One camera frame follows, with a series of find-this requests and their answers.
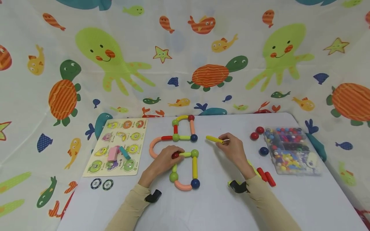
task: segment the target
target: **magnetic ball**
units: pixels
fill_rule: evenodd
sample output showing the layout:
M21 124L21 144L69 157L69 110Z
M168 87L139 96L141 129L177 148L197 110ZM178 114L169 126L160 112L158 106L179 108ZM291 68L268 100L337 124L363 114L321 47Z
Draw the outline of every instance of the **magnetic ball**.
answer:
M190 136L190 140L191 140L191 141L193 141L193 142L195 142L195 141L197 141L197 140L198 140L198 136L197 136L197 135L195 135L195 134L192 134L192 135Z
M252 140L256 140L256 139L258 139L258 137L259 137L259 135L258 135L258 133L257 133L257 132L252 132L252 134L250 135L250 138L251 138Z
M263 134L265 132L265 129L263 127L257 127L256 132L259 134Z
M177 119L172 120L172 126L179 125L179 121Z
M175 152L174 154L172 154L171 158L172 159L176 159L179 156L180 156L180 153L179 152Z
M199 186L201 186L201 183L198 179L192 179L190 184L193 189L197 189Z
M172 135L172 140L173 140L173 141L179 141L179 140L180 140L180 136L179 136L179 134L173 134L173 135Z
M191 157L197 157L199 156L199 152L196 149L191 150Z
M266 147L262 147L262 148L260 148L259 149L259 154L261 155L261 156L265 156L265 155L267 155L269 153L269 149L267 149Z
M193 115L189 115L188 116L188 121L190 122L191 120L194 120L195 119L195 117L193 116Z
M176 172L173 172L169 175L169 180L171 182L175 182L179 179L179 174L177 174Z

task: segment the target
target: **orange turtle shell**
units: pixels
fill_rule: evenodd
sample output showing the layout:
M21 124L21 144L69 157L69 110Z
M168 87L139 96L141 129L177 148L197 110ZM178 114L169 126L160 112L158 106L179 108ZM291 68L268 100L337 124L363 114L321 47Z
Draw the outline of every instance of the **orange turtle shell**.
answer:
M77 104L77 93L73 83L67 79L57 82L49 94L51 114L59 120L67 118Z
M335 109L344 117L370 121L370 89L354 83L339 85L333 92Z
M228 68L221 65L207 64L194 71L192 81L207 88L222 83L228 75Z

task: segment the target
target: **blue ball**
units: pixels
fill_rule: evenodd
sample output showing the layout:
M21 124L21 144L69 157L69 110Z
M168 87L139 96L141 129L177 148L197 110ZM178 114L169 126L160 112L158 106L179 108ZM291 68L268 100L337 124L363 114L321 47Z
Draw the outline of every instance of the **blue ball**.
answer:
M190 184L193 189L197 189L201 186L201 183L198 179L192 179Z
M198 140L198 136L195 135L195 134L193 134L193 135L190 136L190 140L193 141L193 142L195 142L195 141Z
M266 148L266 147L262 147L262 148L259 149L259 154L261 156L266 156L268 153L269 153L269 149Z

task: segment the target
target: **beige sleeve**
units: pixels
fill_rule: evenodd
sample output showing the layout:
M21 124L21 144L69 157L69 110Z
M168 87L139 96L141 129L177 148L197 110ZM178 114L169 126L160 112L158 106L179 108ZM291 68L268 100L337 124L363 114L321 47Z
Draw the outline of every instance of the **beige sleeve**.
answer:
M246 180L247 193L260 211L267 226L273 231L300 231L301 228L280 201L271 192L268 184L259 176Z
M150 194L148 188L136 184L126 196L105 231L133 231L144 209L149 205L144 199Z

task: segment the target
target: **hand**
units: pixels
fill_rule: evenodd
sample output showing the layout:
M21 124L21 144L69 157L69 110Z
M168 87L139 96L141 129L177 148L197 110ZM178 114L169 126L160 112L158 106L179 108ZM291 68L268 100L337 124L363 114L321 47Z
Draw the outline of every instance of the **hand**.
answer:
M184 156L179 156L176 159L172 159L172 154L175 152L185 152L182 148L171 145L164 148L161 153L154 159L154 161L149 165L149 167L142 173L139 183L145 188L149 188L153 180L164 173L165 171L172 168L173 165L181 162Z
M221 140L229 139L229 141L224 141L223 143L217 142L216 146L225 153L226 157L232 163L235 164L246 180L253 178L256 173L247 161L243 142L230 133L222 134L218 138Z

